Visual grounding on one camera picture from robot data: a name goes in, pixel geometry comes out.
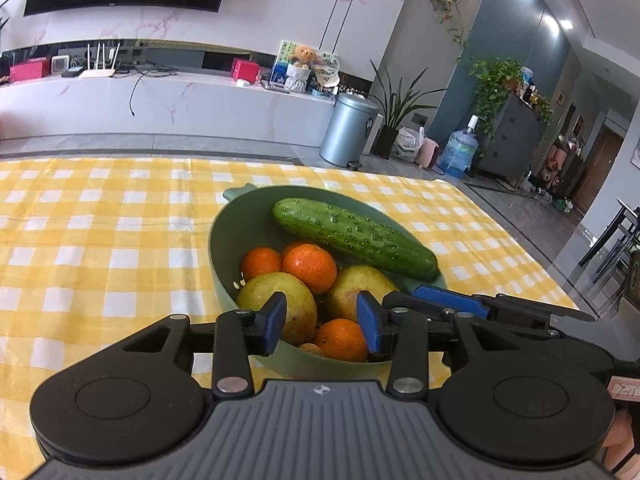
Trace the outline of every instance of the blue wall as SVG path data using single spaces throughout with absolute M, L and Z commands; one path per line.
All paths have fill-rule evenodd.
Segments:
M 551 13 L 543 0 L 482 0 L 469 44 L 429 128 L 431 139 L 443 144 L 466 126 L 476 97 L 476 78 L 468 75 L 472 57 L 519 61 L 533 70 L 538 91 L 551 98 L 570 46 L 561 29 L 556 32 L 544 21 L 545 15 Z

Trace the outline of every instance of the bowl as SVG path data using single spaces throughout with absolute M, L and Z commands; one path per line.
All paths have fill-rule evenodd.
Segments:
M 244 255 L 257 246 L 282 252 L 296 240 L 271 216 L 271 207 L 283 198 L 308 198 L 339 206 L 353 213 L 367 216 L 415 237 L 400 224 L 371 206 L 348 196 L 325 189 L 303 186 L 268 186 L 257 188 L 247 184 L 227 189 L 223 196 L 229 200 L 218 214 L 209 233 L 209 258 L 218 301 L 223 310 L 238 308 L 236 298 L 241 288 L 240 263 Z M 339 267 L 361 263 L 357 258 L 332 253 Z M 410 294 L 419 285 L 447 288 L 442 276 L 434 282 L 419 282 L 405 276 L 385 272 L 404 293 Z M 257 357 L 264 366 L 287 378 L 299 380 L 357 380 L 386 381 L 390 362 L 350 363 L 320 357 L 280 341 L 270 357 Z

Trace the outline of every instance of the wooden door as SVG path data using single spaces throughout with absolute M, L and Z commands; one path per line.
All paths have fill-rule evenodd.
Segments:
M 575 188 L 572 200 L 578 211 L 587 212 L 604 184 L 622 146 L 622 137 L 604 128 L 596 139 L 586 161 L 582 181 Z

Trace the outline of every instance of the tile floor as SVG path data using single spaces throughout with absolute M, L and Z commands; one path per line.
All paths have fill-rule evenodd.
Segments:
M 333 168 L 319 156 L 318 148 L 243 139 L 143 134 L 87 134 L 31 137 L 0 141 L 0 160 L 32 156 L 76 155 L 178 155 L 226 160 L 251 160 Z M 478 176 L 456 179 L 400 160 L 364 155 L 362 171 L 394 174 L 409 178 L 446 180 L 460 189 L 489 216 L 506 229 L 564 288 L 578 306 L 590 314 L 606 315 L 608 301 L 618 282 L 610 280 L 602 288 L 591 287 L 590 276 L 603 258 L 598 255 L 586 269 L 578 260 L 589 248 L 590 235 L 534 194 L 510 192 L 495 180 Z

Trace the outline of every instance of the cucumber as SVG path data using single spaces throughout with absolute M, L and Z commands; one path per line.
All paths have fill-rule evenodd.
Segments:
M 285 198 L 271 210 L 285 230 L 371 265 L 432 282 L 439 274 L 435 254 L 397 229 L 341 207 L 306 198 Z

